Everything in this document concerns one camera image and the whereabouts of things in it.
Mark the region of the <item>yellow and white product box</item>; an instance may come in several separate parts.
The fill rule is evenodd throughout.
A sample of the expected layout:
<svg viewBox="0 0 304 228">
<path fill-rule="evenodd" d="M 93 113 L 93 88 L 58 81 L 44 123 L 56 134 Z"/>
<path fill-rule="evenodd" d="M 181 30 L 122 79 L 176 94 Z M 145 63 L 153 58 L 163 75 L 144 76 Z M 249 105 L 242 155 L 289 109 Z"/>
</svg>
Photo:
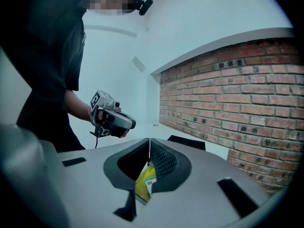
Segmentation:
<svg viewBox="0 0 304 228">
<path fill-rule="evenodd" d="M 144 178 L 156 177 L 155 168 L 152 165 L 149 165 L 142 173 L 139 175 L 138 179 L 135 182 L 135 194 L 143 199 L 145 202 L 148 202 L 151 199 L 151 195 L 148 193 L 147 188 L 144 183 Z"/>
</svg>

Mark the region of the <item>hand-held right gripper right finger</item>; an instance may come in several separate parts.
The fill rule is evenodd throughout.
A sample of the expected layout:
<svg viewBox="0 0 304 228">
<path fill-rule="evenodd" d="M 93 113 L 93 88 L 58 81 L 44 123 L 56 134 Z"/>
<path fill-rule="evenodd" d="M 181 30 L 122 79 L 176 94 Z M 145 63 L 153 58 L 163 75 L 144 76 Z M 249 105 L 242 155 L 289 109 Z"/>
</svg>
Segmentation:
<svg viewBox="0 0 304 228">
<path fill-rule="evenodd" d="M 221 228 L 269 198 L 241 170 L 206 151 L 153 138 L 150 160 L 157 179 L 146 205 L 150 228 Z"/>
</svg>

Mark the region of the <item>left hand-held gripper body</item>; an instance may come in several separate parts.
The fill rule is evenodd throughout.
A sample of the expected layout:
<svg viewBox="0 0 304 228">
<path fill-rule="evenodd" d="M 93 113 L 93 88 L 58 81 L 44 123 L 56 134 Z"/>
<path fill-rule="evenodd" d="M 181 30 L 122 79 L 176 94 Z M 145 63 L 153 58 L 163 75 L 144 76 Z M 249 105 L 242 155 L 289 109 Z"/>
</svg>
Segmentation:
<svg viewBox="0 0 304 228">
<path fill-rule="evenodd" d="M 95 126 L 95 131 L 90 132 L 92 135 L 94 135 L 96 138 L 99 137 L 99 127 L 96 123 L 96 117 L 97 117 L 97 111 L 98 110 L 108 110 L 108 111 L 115 111 L 115 112 L 120 112 L 121 108 L 119 109 L 114 109 L 113 108 L 113 102 L 116 101 L 114 100 L 108 93 L 97 90 L 95 95 L 93 96 L 92 100 L 90 101 L 90 107 L 92 111 L 92 121 L 93 125 Z"/>
</svg>

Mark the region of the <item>green and white plaster box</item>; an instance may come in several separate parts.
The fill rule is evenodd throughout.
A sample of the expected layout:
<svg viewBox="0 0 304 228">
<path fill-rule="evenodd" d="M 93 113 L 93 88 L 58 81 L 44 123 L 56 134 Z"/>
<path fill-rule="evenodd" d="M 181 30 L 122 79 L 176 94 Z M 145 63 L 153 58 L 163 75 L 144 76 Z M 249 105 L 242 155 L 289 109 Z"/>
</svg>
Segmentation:
<svg viewBox="0 0 304 228">
<path fill-rule="evenodd" d="M 152 185 L 157 181 L 156 177 L 148 177 L 144 178 L 144 183 L 147 188 L 148 193 L 151 195 L 152 194 Z"/>
</svg>

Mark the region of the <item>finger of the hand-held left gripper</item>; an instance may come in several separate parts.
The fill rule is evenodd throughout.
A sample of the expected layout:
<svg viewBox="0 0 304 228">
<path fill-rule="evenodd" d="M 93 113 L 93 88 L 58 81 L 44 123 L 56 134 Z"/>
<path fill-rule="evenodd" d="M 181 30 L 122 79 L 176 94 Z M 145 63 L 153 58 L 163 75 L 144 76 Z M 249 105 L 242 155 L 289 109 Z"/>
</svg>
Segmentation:
<svg viewBox="0 0 304 228">
<path fill-rule="evenodd" d="M 108 113 L 108 123 L 127 130 L 134 129 L 136 126 L 136 121 L 124 113 Z"/>
</svg>

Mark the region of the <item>person's left hand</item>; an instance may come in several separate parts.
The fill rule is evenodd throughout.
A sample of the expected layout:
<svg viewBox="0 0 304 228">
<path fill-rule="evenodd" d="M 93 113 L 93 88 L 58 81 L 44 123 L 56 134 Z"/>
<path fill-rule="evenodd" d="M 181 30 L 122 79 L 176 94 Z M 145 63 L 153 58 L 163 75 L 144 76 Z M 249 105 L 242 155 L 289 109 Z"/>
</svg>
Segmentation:
<svg viewBox="0 0 304 228">
<path fill-rule="evenodd" d="M 96 123 L 99 127 L 99 137 L 113 136 L 123 138 L 127 135 L 129 130 L 112 126 L 108 123 L 108 113 L 117 113 L 115 111 L 98 110 Z"/>
</svg>

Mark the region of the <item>person's black shirt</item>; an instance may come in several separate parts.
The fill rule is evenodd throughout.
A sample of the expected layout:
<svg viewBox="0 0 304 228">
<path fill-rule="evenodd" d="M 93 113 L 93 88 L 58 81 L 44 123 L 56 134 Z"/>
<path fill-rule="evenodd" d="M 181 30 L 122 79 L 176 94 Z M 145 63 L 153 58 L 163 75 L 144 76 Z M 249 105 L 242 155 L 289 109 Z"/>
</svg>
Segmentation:
<svg viewBox="0 0 304 228">
<path fill-rule="evenodd" d="M 79 89 L 85 45 L 84 0 L 0 0 L 0 46 L 31 88 L 17 125 L 57 152 L 82 150 L 65 100 Z"/>
</svg>

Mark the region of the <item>person's left forearm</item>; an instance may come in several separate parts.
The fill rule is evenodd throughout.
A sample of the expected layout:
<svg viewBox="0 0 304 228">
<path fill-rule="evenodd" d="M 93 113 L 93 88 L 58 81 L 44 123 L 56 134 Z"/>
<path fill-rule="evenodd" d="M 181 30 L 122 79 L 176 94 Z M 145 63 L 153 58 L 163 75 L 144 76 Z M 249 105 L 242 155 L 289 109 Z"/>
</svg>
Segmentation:
<svg viewBox="0 0 304 228">
<path fill-rule="evenodd" d="M 66 90 L 64 101 L 66 104 L 67 112 L 86 122 L 94 124 L 92 121 L 92 111 L 88 104 L 84 103 L 82 100 L 80 100 L 77 95 L 72 90 Z"/>
</svg>

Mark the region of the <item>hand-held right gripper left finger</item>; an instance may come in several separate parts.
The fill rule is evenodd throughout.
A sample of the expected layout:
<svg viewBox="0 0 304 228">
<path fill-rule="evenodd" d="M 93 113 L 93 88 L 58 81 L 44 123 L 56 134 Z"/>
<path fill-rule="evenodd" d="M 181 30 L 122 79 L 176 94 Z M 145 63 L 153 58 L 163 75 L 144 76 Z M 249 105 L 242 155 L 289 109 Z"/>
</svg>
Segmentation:
<svg viewBox="0 0 304 228">
<path fill-rule="evenodd" d="M 149 158 L 141 138 L 57 155 L 70 228 L 146 228 L 135 223 L 135 181 Z"/>
</svg>

